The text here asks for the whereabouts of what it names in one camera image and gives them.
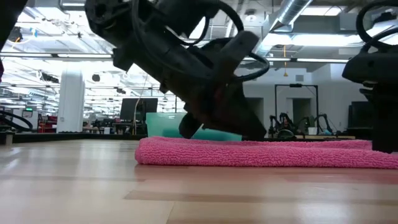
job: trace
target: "wooden table surface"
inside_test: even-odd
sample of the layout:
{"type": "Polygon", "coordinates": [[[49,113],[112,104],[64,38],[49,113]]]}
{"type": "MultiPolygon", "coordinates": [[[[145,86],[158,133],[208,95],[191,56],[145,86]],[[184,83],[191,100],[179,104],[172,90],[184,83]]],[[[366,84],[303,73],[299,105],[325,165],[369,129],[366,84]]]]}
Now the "wooden table surface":
{"type": "Polygon", "coordinates": [[[398,223],[396,170],[139,166],[137,144],[0,147],[0,223],[398,223]]]}

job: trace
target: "pink towel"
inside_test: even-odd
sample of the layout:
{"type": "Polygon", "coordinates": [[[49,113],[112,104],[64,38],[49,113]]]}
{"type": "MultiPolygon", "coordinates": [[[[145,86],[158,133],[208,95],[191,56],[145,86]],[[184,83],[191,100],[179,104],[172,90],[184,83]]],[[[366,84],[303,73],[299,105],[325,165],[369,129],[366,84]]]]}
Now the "pink towel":
{"type": "Polygon", "coordinates": [[[369,141],[217,142],[142,139],[140,164],[162,166],[346,167],[398,169],[398,156],[371,150],[369,141]]]}

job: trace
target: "white column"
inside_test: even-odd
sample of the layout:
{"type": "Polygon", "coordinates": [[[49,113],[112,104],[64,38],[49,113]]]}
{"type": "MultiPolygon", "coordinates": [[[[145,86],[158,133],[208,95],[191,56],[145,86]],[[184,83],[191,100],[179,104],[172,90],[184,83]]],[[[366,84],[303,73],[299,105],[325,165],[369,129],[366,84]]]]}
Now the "white column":
{"type": "Polygon", "coordinates": [[[67,62],[61,76],[57,133],[81,132],[85,101],[85,79],[77,63],[67,62]]]}

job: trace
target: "teal plastic bin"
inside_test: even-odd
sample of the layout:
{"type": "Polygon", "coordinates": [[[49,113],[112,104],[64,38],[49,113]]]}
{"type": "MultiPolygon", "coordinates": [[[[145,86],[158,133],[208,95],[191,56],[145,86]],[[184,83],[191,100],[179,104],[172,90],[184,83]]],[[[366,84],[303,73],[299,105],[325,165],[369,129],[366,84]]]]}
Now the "teal plastic bin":
{"type": "MultiPolygon", "coordinates": [[[[169,138],[182,138],[178,126],[185,113],[147,113],[148,136],[163,136],[169,138]]],[[[241,141],[242,136],[212,129],[200,128],[192,139],[213,141],[241,141]]]]}

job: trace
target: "ceiling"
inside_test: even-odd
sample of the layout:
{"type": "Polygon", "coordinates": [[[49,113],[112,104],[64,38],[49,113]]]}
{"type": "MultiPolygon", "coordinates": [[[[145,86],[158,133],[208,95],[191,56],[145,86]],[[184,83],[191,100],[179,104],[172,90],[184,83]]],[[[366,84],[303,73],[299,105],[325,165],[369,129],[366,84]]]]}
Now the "ceiling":
{"type": "MultiPolygon", "coordinates": [[[[36,1],[39,7],[26,7],[19,16],[16,26],[21,28],[23,39],[20,43],[7,41],[2,52],[40,52],[52,54],[111,54],[112,46],[101,37],[95,35],[88,27],[88,21],[84,11],[62,11],[56,6],[46,5],[36,1]]],[[[281,0],[224,0],[241,16],[246,30],[263,37],[262,26],[267,15],[277,12],[281,0]]],[[[335,1],[314,0],[304,10],[302,16],[337,16],[344,12],[354,12],[358,6],[366,1],[335,1]]],[[[83,4],[81,0],[63,0],[66,5],[83,4]]],[[[210,22],[211,26],[206,34],[205,41],[222,38],[234,34],[234,27],[230,27],[229,18],[223,12],[210,22]]],[[[200,25],[194,31],[200,34],[200,25]]],[[[319,45],[297,45],[289,42],[283,45],[271,45],[269,52],[274,57],[300,57],[300,58],[350,58],[356,54],[358,47],[326,47],[319,45]]],[[[137,66],[133,66],[127,73],[114,67],[110,61],[62,61],[62,60],[39,60],[17,57],[2,58],[6,69],[2,78],[2,85],[25,85],[24,87],[7,86],[2,88],[0,105],[18,106],[36,105],[42,108],[44,113],[54,113],[57,110],[59,99],[59,85],[43,81],[38,71],[53,76],[61,81],[63,68],[80,63],[85,68],[86,80],[86,115],[98,112],[104,114],[118,114],[121,99],[123,97],[159,97],[159,112],[174,112],[176,110],[175,96],[170,93],[164,95],[157,90],[142,90],[142,87],[159,87],[159,83],[152,77],[147,77],[146,72],[137,66]],[[100,82],[94,82],[93,74],[101,77],[100,82]],[[118,86],[126,91],[126,94],[117,93],[118,86]]],[[[275,67],[283,67],[284,63],[275,63],[275,67]]],[[[288,67],[314,68],[318,65],[310,63],[289,63],[288,67]]],[[[177,99],[177,111],[183,111],[183,102],[177,99]]]]}

